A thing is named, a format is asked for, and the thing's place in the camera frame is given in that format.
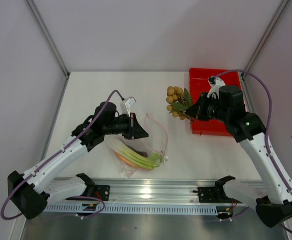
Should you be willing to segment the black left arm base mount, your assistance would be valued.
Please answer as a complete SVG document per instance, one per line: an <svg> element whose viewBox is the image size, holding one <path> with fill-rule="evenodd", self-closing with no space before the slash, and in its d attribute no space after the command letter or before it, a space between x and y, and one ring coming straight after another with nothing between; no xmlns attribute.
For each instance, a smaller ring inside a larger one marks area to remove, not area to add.
<svg viewBox="0 0 292 240"><path fill-rule="evenodd" d="M79 196L72 196L66 198L68 201L84 200L83 197L97 198L103 201L108 201L110 195L109 185L90 185L84 188L84 191Z"/></svg>

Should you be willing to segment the clear pink zip top bag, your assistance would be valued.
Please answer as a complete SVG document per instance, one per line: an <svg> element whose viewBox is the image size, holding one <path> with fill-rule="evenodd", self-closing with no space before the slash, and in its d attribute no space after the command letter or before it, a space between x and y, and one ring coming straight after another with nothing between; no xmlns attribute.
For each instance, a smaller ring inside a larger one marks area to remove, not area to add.
<svg viewBox="0 0 292 240"><path fill-rule="evenodd" d="M168 133L166 129L162 126L162 124L160 124L157 120L155 120L149 113L147 113L145 117L143 118L141 122L141 126L149 134L149 137L141 138L141 139L133 139L133 140L124 139L122 136L117 136L117 137L111 136L110 138L118 138L122 140L125 144L133 147L134 149L138 151L144 151L147 153L150 153L150 152L159 153L165 157L164 162L166 162L168 160L168 157L166 155L167 145L168 145ZM115 155L114 152L108 146L107 148L113 155ZM135 172L153 171L153 170L143 170L140 168L129 166L119 159L118 161L119 161L120 175L124 179L128 179L132 177Z"/></svg>

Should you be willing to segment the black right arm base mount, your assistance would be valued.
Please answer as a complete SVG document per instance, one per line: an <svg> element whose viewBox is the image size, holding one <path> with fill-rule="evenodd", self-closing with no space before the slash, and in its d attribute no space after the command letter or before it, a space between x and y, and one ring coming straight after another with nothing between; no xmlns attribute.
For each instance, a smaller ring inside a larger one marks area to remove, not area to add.
<svg viewBox="0 0 292 240"><path fill-rule="evenodd" d="M227 197L224 190L220 187L198 187L192 190L197 194L200 203L231 203L232 200Z"/></svg>

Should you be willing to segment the yellow longan fruit bunch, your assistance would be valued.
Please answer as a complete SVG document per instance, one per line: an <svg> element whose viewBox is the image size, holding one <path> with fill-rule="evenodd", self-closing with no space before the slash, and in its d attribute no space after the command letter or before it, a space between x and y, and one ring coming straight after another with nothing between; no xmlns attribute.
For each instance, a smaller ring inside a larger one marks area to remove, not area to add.
<svg viewBox="0 0 292 240"><path fill-rule="evenodd" d="M179 118L182 121L188 119L190 122L194 122L194 118L186 113L186 110L193 105L192 97L186 88L167 87L166 102L168 103L166 109L174 118Z"/></svg>

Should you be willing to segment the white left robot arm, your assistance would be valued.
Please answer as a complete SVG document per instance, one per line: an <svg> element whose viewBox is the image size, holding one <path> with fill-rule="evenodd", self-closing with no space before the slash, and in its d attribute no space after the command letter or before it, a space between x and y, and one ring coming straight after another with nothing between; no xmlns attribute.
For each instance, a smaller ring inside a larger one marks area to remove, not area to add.
<svg viewBox="0 0 292 240"><path fill-rule="evenodd" d="M65 199L98 200L94 181L84 173L60 182L53 180L75 160L102 143L106 135L122 135L127 140L149 136L135 113L116 115L116 112L115 104L102 102L53 155L23 173L13 171L7 177L8 199L21 215L31 220L48 205Z"/></svg>

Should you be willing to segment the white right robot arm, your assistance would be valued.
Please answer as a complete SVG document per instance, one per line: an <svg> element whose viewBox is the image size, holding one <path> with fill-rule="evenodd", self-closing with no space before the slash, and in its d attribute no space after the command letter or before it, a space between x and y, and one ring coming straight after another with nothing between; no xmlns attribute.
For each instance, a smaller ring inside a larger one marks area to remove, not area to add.
<svg viewBox="0 0 292 240"><path fill-rule="evenodd" d="M199 121L222 122L252 160L266 189L260 192L226 176L215 182L214 196L218 201L238 200L255 210L269 228L292 218L292 180L270 146L261 119L246 111L243 92L237 86L222 86L211 96L204 92L185 112Z"/></svg>

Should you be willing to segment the green white celery stalk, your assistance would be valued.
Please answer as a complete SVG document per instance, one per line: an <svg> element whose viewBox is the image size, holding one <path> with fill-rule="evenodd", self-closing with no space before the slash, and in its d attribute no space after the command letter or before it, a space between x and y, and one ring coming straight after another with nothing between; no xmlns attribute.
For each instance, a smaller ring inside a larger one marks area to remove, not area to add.
<svg viewBox="0 0 292 240"><path fill-rule="evenodd" d="M115 150L117 153L123 154L127 157L139 158L142 162L149 165L149 167L146 169L136 167L138 169L151 171L159 167L165 161L165 157L159 153L153 151L147 153L146 151L136 150L115 137L109 138L107 144L111 150Z"/></svg>

